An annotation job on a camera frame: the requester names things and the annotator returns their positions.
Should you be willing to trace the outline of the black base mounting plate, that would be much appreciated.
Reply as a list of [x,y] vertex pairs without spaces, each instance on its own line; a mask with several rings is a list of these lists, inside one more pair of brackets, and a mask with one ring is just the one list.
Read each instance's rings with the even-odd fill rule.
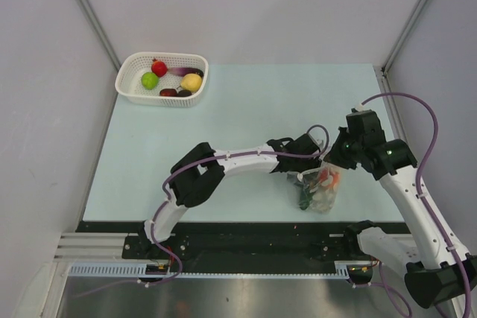
[[79,233],[122,233],[121,256],[170,264],[183,273],[294,275],[334,273],[334,264],[362,261],[373,266],[375,254],[360,252],[350,237],[353,222],[324,223],[178,223],[159,247],[150,243],[141,222],[82,221]]

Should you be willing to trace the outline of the green fake pepper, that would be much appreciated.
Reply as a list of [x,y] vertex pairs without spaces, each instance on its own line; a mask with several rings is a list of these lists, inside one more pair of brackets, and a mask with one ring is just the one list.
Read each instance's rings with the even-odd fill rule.
[[153,72],[146,72],[141,77],[141,84],[146,90],[153,90],[159,83],[159,77]]

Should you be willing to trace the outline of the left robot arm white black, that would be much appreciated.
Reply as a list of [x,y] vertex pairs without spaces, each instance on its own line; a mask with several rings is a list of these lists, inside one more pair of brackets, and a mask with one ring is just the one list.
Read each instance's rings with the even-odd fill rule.
[[297,174],[319,168],[325,148],[308,133],[297,139],[270,139],[246,150],[215,150],[208,142],[197,144],[162,184],[165,199],[144,222],[139,250],[149,258],[160,256],[182,216],[205,203],[224,179],[247,172]]

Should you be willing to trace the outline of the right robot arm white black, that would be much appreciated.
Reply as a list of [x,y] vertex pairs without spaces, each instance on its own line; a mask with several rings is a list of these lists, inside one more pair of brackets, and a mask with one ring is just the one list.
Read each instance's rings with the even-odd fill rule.
[[371,255],[398,273],[421,308],[470,292],[476,286],[476,257],[452,232],[426,186],[416,180],[417,160],[409,146],[401,139],[388,141],[372,110],[353,110],[346,120],[326,162],[371,174],[399,209],[415,247],[364,220],[345,229],[345,253],[352,259]]

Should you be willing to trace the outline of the dark brown fake fruit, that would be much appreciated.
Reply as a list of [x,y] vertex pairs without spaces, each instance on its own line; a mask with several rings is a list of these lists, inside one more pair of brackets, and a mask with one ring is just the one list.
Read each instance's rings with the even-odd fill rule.
[[190,97],[192,95],[192,92],[190,92],[189,90],[180,90],[178,93],[177,93],[177,97],[181,97],[181,98],[186,98],[186,97]]

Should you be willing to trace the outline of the purple fake eggplant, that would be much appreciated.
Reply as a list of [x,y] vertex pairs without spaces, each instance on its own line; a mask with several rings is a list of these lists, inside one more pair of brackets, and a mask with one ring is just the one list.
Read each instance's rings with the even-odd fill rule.
[[188,74],[197,74],[200,77],[204,76],[202,70],[192,67],[171,67],[168,68],[168,73],[179,77],[184,77]]

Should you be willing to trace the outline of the white perforated plastic basket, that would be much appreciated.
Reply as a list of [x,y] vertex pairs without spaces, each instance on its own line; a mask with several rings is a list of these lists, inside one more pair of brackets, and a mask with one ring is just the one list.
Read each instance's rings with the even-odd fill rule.
[[[167,72],[159,78],[157,87],[151,91],[146,90],[141,84],[141,77],[151,71],[153,58],[163,61],[168,68],[192,67],[203,71],[204,76],[201,88],[193,92],[190,97],[161,97],[162,89],[182,90],[180,82],[183,77],[175,76]],[[191,107],[201,100],[206,87],[209,74],[208,61],[197,54],[178,54],[166,52],[143,51],[131,54],[121,65],[116,76],[116,91],[130,102],[150,106]]]

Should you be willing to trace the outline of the clear polka dot zip bag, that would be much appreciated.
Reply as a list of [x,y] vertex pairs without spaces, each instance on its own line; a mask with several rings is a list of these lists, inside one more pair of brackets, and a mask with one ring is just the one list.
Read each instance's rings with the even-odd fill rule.
[[[341,172],[341,169],[339,167],[334,166],[332,164],[329,164],[327,162],[324,162],[319,168],[307,170],[307,171],[304,171],[302,173],[288,174],[287,175],[287,180],[292,185],[294,185],[294,182],[295,182],[296,177],[297,177],[298,174],[305,174],[305,175],[317,174],[319,176],[320,172],[324,168],[336,169],[336,170],[339,170]],[[310,205],[310,207],[307,210],[305,210],[305,212],[306,211],[317,212],[317,213],[320,213],[320,214],[329,213],[331,211],[331,209],[333,208],[333,206],[335,205],[335,200],[336,200],[336,197],[337,197],[338,188],[337,188],[336,191],[333,191],[333,190],[326,191],[326,190],[323,190],[318,185],[318,189],[315,192],[315,195],[313,196],[312,204]]]

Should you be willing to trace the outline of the orange fake peach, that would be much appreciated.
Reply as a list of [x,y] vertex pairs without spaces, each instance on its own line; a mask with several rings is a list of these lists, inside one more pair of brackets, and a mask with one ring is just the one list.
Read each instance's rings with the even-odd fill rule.
[[318,176],[318,185],[326,191],[336,191],[340,181],[341,172],[336,169],[324,168]]

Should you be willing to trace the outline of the green fake cucumber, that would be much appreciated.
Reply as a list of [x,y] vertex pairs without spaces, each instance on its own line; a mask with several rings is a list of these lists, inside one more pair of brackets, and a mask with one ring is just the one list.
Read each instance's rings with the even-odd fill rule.
[[298,174],[294,185],[300,189],[298,206],[301,210],[307,210],[313,201],[313,196],[318,189],[317,174]]

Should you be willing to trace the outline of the red fake apple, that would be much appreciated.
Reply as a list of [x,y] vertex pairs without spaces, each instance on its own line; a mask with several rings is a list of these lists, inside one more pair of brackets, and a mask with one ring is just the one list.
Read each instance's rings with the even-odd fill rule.
[[163,77],[167,74],[168,67],[163,61],[153,58],[153,62],[151,64],[151,71],[157,77]]

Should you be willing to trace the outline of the dark red fake plum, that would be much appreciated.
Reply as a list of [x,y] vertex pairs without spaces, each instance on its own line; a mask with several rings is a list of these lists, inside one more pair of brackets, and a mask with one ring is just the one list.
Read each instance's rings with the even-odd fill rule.
[[177,96],[177,90],[176,89],[162,89],[159,92],[159,95],[161,97],[176,97]]

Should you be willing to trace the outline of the yellow fake lemon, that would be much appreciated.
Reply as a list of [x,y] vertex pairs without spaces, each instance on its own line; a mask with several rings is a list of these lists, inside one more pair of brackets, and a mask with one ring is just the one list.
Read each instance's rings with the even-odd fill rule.
[[203,78],[199,74],[186,74],[180,82],[180,87],[190,92],[197,92],[203,83]]

